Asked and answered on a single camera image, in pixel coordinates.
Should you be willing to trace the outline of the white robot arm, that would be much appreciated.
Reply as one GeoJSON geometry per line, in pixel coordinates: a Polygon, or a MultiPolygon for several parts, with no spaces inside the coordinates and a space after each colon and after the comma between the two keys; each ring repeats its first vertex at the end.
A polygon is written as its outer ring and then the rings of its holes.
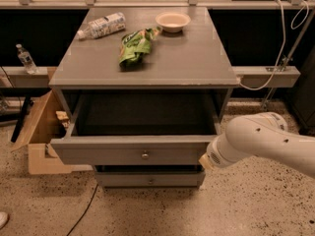
{"type": "Polygon", "coordinates": [[[315,138],[290,133],[285,119],[275,112],[233,118],[199,162],[206,169],[225,168],[252,155],[315,177],[315,138]]]}

